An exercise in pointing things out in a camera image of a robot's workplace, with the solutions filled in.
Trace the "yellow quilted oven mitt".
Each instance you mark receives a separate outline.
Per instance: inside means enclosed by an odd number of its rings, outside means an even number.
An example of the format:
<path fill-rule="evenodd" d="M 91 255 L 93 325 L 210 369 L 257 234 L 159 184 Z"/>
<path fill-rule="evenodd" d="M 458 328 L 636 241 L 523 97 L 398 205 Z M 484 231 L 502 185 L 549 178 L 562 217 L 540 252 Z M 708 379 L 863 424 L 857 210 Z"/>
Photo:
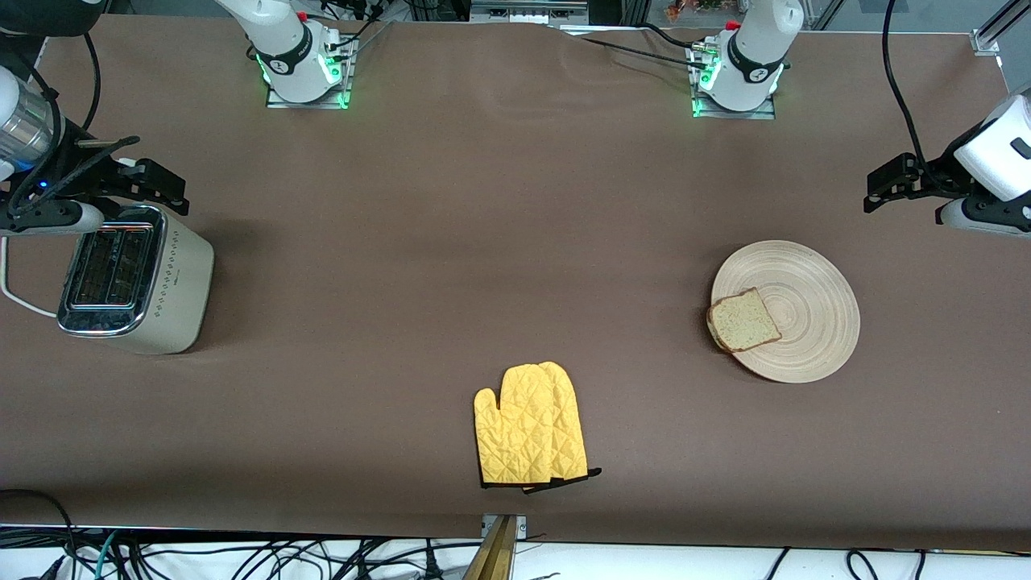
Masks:
<path fill-rule="evenodd" d="M 553 361 L 539 363 L 553 386 L 553 437 L 551 478 L 523 489 L 526 494 L 551 491 L 599 476 L 601 469 L 590 469 L 583 441 L 581 414 L 577 393 L 567 371 Z"/>
<path fill-rule="evenodd" d="M 508 368 L 498 389 L 474 396 L 483 486 L 535 486 L 557 478 L 553 380 L 539 364 Z"/>

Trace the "brown-crusted bread slice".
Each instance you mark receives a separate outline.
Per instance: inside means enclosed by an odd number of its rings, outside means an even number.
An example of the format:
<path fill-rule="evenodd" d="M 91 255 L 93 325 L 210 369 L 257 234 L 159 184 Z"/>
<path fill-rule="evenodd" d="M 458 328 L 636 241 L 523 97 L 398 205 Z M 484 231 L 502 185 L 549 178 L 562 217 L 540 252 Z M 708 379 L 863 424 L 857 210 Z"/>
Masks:
<path fill-rule="evenodd" d="M 727 353 L 741 353 L 783 338 L 757 288 L 717 300 L 706 313 L 706 325 L 717 346 Z"/>

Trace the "cream and chrome toaster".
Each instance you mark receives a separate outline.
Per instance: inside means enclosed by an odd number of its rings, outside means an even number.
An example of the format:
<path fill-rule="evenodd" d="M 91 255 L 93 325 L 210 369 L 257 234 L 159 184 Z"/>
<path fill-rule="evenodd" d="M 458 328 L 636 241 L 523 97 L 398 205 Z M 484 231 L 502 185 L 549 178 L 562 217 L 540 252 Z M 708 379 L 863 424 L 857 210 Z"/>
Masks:
<path fill-rule="evenodd" d="M 178 354 L 199 337 L 213 246 L 173 213 L 123 206 L 81 235 L 56 309 L 69 335 L 144 355 Z"/>

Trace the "grey equipment box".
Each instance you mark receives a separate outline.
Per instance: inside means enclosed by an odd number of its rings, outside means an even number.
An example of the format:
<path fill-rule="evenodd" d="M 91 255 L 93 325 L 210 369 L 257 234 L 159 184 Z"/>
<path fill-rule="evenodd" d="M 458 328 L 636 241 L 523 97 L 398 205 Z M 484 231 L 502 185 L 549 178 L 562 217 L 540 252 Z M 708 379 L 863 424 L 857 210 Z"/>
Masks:
<path fill-rule="evenodd" d="M 471 23 L 542 23 L 588 26 L 588 0 L 470 0 Z"/>

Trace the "round wooden plate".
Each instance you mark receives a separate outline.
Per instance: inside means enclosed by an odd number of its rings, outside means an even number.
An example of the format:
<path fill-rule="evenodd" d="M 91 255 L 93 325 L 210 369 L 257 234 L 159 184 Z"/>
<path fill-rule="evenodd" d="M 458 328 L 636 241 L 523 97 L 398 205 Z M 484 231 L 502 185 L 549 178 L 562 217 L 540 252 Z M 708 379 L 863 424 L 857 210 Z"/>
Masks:
<path fill-rule="evenodd" d="M 717 270 L 711 302 L 754 289 L 780 338 L 749 350 L 719 348 L 759 377 L 805 384 L 834 374 L 853 354 L 860 311 L 844 275 L 810 247 L 789 241 L 751 243 Z"/>

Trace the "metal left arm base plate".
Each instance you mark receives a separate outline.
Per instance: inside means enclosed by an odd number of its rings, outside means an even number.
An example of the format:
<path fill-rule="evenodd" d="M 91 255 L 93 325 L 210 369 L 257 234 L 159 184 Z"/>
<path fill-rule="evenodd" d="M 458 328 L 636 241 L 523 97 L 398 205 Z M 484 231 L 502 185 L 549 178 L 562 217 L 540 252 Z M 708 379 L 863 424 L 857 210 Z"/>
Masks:
<path fill-rule="evenodd" d="M 741 71 L 723 59 L 722 45 L 694 43 L 685 49 L 686 61 L 697 67 L 689 71 L 691 102 L 695 118 L 774 120 L 773 94 L 784 65 L 769 71 Z"/>

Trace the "small metal bracket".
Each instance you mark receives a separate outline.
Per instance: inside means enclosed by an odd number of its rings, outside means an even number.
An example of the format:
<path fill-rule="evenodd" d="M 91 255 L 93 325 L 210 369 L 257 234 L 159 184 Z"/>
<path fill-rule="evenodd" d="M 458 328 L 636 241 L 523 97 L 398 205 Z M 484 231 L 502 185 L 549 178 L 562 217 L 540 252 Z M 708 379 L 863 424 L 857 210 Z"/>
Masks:
<path fill-rule="evenodd" d="M 480 519 L 480 536 L 483 539 L 486 539 L 492 532 L 495 524 L 500 524 L 501 519 L 504 517 L 507 517 L 507 515 L 496 513 L 483 514 L 483 519 Z M 516 540 L 518 542 L 526 541 L 528 537 L 526 516 L 511 515 L 511 518 L 516 521 Z"/>

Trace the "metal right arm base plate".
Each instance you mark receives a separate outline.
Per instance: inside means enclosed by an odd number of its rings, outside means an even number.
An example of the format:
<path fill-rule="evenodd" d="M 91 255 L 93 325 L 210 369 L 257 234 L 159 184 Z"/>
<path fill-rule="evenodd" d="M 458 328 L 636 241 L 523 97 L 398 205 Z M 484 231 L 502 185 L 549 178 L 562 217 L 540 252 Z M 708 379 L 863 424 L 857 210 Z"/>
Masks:
<path fill-rule="evenodd" d="M 309 52 L 294 63 L 272 56 L 257 60 L 268 87 L 268 109 L 350 109 L 357 44 L 343 40 L 339 30 L 321 30 Z"/>

